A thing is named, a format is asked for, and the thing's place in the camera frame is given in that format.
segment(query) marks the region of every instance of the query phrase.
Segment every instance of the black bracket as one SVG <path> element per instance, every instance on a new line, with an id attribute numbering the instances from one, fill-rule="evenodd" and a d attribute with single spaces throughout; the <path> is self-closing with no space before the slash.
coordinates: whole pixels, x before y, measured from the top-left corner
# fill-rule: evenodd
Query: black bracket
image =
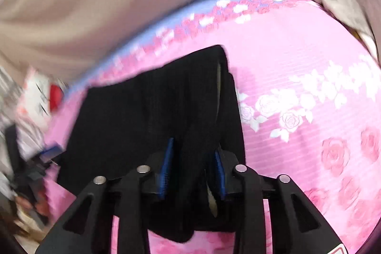
<path id="1" fill-rule="evenodd" d="M 119 216 L 118 254 L 149 254 L 146 214 L 166 199 L 160 191 L 165 158 L 164 152 L 155 153 L 146 165 L 119 179 L 96 177 L 54 225 L 36 254 L 109 253 L 115 214 Z M 223 150 L 215 152 L 212 162 L 207 182 L 221 206 L 219 221 L 222 217 L 233 223 L 234 254 L 266 253 L 263 199 L 269 201 L 274 254 L 327 254 L 337 247 L 345 250 L 322 214 L 288 175 L 276 179 L 258 175 Z M 203 229 L 202 223 L 192 225 L 195 230 Z M 226 231 L 226 223 L 220 227 Z"/>

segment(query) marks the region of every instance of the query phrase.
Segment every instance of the metal screw head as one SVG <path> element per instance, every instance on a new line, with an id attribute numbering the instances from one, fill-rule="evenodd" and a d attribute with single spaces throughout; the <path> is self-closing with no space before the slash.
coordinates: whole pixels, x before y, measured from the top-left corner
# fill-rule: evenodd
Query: metal screw head
<path id="1" fill-rule="evenodd" d="M 146 174 L 147 172 L 149 172 L 151 170 L 151 167 L 148 166 L 148 165 L 141 165 L 139 166 L 136 171 L 140 174 Z"/>
<path id="2" fill-rule="evenodd" d="M 99 176 L 94 178 L 95 184 L 103 184 L 104 182 L 106 182 L 106 177 L 104 177 L 102 175 L 99 175 Z"/>
<path id="3" fill-rule="evenodd" d="M 288 183 L 290 182 L 290 177 L 286 174 L 282 174 L 279 176 L 279 180 L 282 182 L 282 183 Z"/>
<path id="4" fill-rule="evenodd" d="M 236 170 L 238 172 L 245 172 L 247 170 L 247 167 L 245 165 L 238 164 L 238 165 L 236 165 Z"/>

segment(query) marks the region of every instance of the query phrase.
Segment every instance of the blue trim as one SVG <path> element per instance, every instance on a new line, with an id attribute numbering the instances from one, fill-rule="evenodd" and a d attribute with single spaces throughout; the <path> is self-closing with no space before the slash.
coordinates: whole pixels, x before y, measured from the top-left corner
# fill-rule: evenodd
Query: blue trim
<path id="1" fill-rule="evenodd" d="M 48 148 L 48 149 L 43 149 L 39 154 L 40 155 L 43 155 L 43 154 L 46 154 L 46 153 L 49 153 L 51 151 L 60 151 L 60 153 L 63 152 L 62 148 L 58 145 L 58 144 L 55 144 L 54 146 Z"/>
<path id="2" fill-rule="evenodd" d="M 226 195 L 225 171 L 224 171 L 224 168 L 222 166 L 220 154 L 218 153 L 218 151 L 215 151 L 215 159 L 216 159 L 216 164 L 217 164 L 218 176 L 220 177 L 220 197 L 221 197 L 222 200 L 224 200 L 225 199 L 225 195 Z"/>
<path id="3" fill-rule="evenodd" d="M 172 157 L 173 157 L 173 138 L 170 138 L 168 141 L 167 148 L 165 150 L 163 166 L 161 166 L 161 171 L 160 171 L 159 180 L 158 180 L 158 183 L 159 183 L 158 196 L 160 199 L 164 199 L 165 194 L 167 192 L 168 178 L 169 178 L 170 168 L 172 164 Z"/>

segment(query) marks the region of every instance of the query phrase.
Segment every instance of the black cloth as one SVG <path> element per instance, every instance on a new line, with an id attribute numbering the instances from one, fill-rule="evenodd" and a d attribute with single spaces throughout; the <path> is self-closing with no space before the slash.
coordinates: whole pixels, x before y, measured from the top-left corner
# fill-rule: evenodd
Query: black cloth
<path id="1" fill-rule="evenodd" d="M 77 195 L 95 176 L 113 179 L 145 164 L 171 137 L 180 167 L 176 206 L 186 209 L 196 191 L 208 209 L 202 179 L 211 154 L 221 146 L 245 163 L 234 80 L 221 46 L 90 89 L 60 159 L 58 183 Z"/>

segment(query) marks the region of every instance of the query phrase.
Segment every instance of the bedsheet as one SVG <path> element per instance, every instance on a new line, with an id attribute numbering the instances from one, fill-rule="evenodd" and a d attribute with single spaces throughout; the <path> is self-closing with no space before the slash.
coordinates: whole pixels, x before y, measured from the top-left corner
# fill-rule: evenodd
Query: bedsheet
<path id="1" fill-rule="evenodd" d="M 196 11 L 200 4 L 209 7 Z M 45 142 L 65 147 L 88 86 L 117 83 L 214 44 L 225 47 L 235 79 L 247 165 L 270 177 L 289 174 L 356 253 L 381 215 L 381 70 L 311 0 L 202 0 L 180 10 L 75 85 Z M 74 197 L 53 177 L 46 182 L 58 217 Z M 270 221 L 266 206 L 268 253 Z M 186 244 L 149 234 L 149 241 L 153 254 L 232 253 L 234 234 L 196 232 Z"/>

